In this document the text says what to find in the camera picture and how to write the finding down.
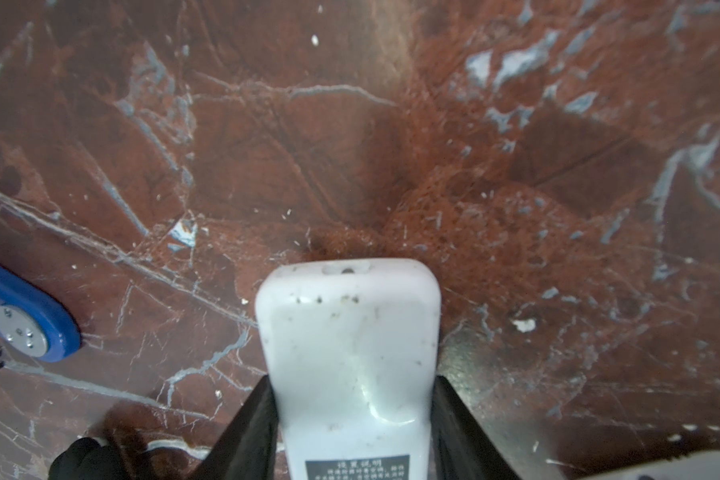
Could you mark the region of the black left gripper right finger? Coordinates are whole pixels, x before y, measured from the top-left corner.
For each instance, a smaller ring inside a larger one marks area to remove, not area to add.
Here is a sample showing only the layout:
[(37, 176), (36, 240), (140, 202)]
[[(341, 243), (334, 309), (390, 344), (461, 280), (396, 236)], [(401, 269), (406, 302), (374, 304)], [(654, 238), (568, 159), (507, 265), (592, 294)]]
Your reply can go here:
[(507, 463), (444, 376), (435, 378), (431, 409), (437, 479), (506, 479)]

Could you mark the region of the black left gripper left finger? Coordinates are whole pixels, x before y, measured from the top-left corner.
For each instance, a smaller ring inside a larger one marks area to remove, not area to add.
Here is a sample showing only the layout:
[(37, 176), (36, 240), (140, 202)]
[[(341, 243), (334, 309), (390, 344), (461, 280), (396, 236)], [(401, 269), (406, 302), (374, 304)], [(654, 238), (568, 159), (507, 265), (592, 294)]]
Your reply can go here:
[(272, 480), (277, 435), (275, 396), (265, 375), (189, 479)]

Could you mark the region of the white remote with red buttons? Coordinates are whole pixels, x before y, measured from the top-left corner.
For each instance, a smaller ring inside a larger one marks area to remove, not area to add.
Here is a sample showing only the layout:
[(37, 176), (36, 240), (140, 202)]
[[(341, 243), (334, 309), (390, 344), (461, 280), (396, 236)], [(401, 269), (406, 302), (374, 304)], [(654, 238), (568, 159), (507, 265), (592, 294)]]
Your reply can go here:
[(255, 316), (292, 478), (427, 477), (441, 292), (423, 263), (281, 266)]

